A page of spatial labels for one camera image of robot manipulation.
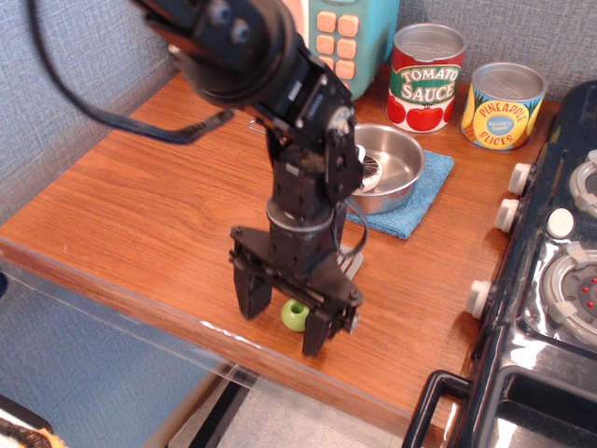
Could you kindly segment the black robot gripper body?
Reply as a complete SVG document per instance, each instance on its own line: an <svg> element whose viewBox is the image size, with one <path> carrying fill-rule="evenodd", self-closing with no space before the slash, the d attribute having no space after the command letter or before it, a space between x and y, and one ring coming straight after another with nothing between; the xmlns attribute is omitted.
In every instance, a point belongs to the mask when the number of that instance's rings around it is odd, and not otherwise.
<svg viewBox="0 0 597 448"><path fill-rule="evenodd" d="M358 325L358 308L364 295L337 264L337 255L360 253L341 248L346 220L344 204L324 208L312 220L296 220L274 204L267 206L270 228L266 231L235 226L230 230L233 248L230 261L235 267L263 268L272 285L310 308L329 310L336 319L336 332L353 332Z"/></svg>

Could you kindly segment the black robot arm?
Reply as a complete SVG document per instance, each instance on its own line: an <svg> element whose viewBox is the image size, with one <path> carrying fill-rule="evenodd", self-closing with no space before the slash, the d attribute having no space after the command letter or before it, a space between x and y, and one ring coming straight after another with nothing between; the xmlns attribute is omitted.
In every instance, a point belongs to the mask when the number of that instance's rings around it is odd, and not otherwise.
<svg viewBox="0 0 597 448"><path fill-rule="evenodd" d="M262 124L273 170L267 231L230 235L242 314L281 290L307 306L302 352L354 326L363 295L338 264L346 211L364 167L352 96L312 55L279 1L142 1L146 24L170 44L191 88Z"/></svg>

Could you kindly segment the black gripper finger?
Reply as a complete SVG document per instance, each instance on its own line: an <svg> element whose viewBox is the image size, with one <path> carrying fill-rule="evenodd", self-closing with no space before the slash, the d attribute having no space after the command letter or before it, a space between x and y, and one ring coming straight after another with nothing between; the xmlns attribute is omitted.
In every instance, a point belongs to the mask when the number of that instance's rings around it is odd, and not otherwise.
<svg viewBox="0 0 597 448"><path fill-rule="evenodd" d="M263 268L234 268L234 286L240 311L246 319L261 314L271 303L272 285Z"/></svg>
<svg viewBox="0 0 597 448"><path fill-rule="evenodd" d="M303 337L302 353L307 357L317 356L327 339L336 331L335 316L327 309L318 308L309 313Z"/></svg>

